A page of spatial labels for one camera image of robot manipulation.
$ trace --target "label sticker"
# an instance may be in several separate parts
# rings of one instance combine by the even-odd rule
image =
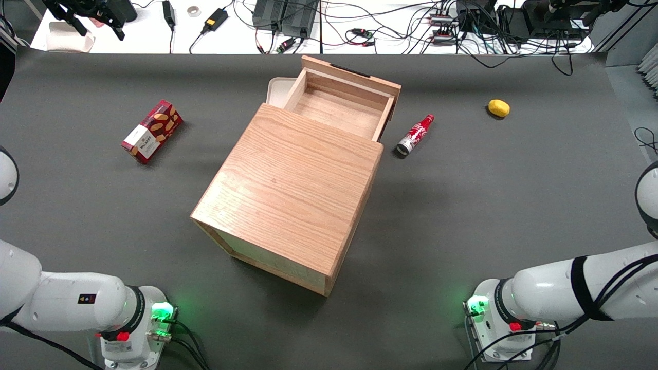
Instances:
[[[105,342],[106,352],[130,352],[132,351],[132,343],[127,342]]]
[[[150,158],[153,152],[160,146],[160,143],[155,139],[149,131],[146,131],[144,135],[137,141],[135,144],[139,152],[146,158]]]
[[[589,27],[585,27],[585,24],[582,22],[582,19],[572,19],[571,28],[579,28],[581,30],[589,30]]]
[[[144,132],[147,132],[148,129],[140,124],[135,127],[134,130],[132,130],[131,133],[129,133],[128,137],[124,140],[126,143],[135,146],[137,144],[137,141],[141,139],[141,137],[144,135]]]
[[[78,304],[94,304],[96,302],[95,294],[80,294]]]

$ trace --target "gray table surface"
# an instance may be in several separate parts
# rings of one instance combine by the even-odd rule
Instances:
[[[600,56],[574,57],[571,77],[547,57],[493,70],[455,56],[323,58],[403,86],[388,149],[437,118],[408,158],[382,159],[328,299],[230,259],[188,218],[268,81],[299,73],[295,55],[23,51],[0,103],[0,144],[21,171],[0,237],[46,271],[158,286],[213,369],[259,370],[460,370],[470,357],[461,302],[481,280],[650,241],[633,198],[645,161]],[[120,143],[162,98],[186,123],[145,167]],[[510,103],[505,120],[485,112],[492,98]],[[557,368],[654,369],[655,324],[587,323]],[[47,337],[88,354],[86,335]],[[82,368],[7,333],[0,367]],[[160,368],[196,367],[171,345]]]

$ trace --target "wooden box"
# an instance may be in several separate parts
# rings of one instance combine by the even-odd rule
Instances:
[[[400,86],[302,63],[284,109],[261,105],[191,218],[231,256],[328,296]]]

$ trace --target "white tray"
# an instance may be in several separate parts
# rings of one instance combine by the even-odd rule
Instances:
[[[267,86],[267,100],[265,103],[283,108],[286,104],[288,92],[296,80],[295,77],[274,77],[271,79],[270,84]]]

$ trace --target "yellow sponge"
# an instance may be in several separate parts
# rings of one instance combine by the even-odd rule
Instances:
[[[489,112],[498,117],[505,117],[509,114],[509,104],[500,99],[493,99],[489,102]]]

